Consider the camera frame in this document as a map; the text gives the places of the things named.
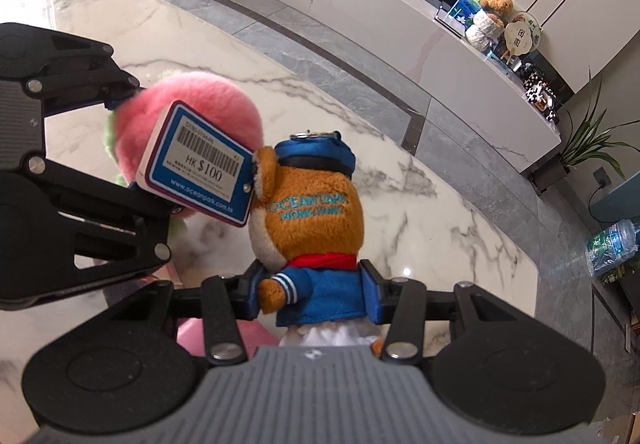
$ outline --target pink plush toy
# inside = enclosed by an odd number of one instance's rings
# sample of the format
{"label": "pink plush toy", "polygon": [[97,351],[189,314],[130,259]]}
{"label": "pink plush toy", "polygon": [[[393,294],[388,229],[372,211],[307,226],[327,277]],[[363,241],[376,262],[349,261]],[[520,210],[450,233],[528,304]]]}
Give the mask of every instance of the pink plush toy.
{"label": "pink plush toy", "polygon": [[[142,90],[111,114],[105,144],[122,171],[124,182],[121,180],[120,183],[126,185],[135,180],[158,117],[174,101],[184,101],[249,150],[256,151],[263,147],[260,114],[255,104],[239,87],[223,77],[207,72],[175,74]],[[187,217],[193,213],[193,210],[184,210],[180,216]],[[172,224],[170,238],[172,231],[175,233],[180,230],[175,219],[172,219]],[[277,340],[258,321],[239,321],[238,326],[249,355],[259,345],[277,344]],[[193,354],[202,355],[202,321],[192,319],[181,325],[178,343]]]}

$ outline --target gray tile floor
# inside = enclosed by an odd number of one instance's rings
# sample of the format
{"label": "gray tile floor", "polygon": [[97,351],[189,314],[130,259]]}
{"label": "gray tile floor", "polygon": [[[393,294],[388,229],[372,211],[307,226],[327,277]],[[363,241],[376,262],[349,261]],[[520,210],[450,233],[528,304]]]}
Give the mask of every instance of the gray tile floor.
{"label": "gray tile floor", "polygon": [[[584,215],[566,183],[536,196],[529,182],[437,96],[281,2],[164,1],[275,59],[399,145],[404,146],[413,117],[412,124],[422,129],[416,157],[476,205],[538,265],[537,318],[587,350],[593,344],[608,379],[596,420],[640,408],[640,367],[624,349],[628,304],[617,285],[592,283],[588,276],[584,243],[597,226]],[[395,101],[390,101],[389,94]]]}

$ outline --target teddy bear's ear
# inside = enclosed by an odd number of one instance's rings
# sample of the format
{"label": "teddy bear's ear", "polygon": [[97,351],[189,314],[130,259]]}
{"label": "teddy bear's ear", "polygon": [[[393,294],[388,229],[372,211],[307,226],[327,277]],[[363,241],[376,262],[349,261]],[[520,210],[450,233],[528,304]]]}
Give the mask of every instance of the teddy bear's ear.
{"label": "teddy bear's ear", "polygon": [[273,197],[276,185],[276,168],[278,156],[271,146],[260,148],[254,153],[255,164],[255,196],[263,204]]}

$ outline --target plant pot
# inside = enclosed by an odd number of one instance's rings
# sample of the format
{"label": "plant pot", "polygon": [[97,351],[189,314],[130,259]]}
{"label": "plant pot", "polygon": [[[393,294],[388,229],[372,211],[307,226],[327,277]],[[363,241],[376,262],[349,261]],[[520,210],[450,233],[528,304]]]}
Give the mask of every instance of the plant pot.
{"label": "plant pot", "polygon": [[532,172],[529,180],[531,184],[533,184],[538,196],[540,196],[549,186],[561,181],[567,174],[567,169],[562,165],[556,155]]}

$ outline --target blue price tag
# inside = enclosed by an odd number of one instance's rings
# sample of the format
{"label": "blue price tag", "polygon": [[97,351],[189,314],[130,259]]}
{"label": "blue price tag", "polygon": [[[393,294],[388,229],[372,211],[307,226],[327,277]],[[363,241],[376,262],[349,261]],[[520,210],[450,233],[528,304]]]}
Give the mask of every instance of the blue price tag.
{"label": "blue price tag", "polygon": [[253,195],[253,153],[181,101],[169,109],[145,183],[176,202],[244,226]]}

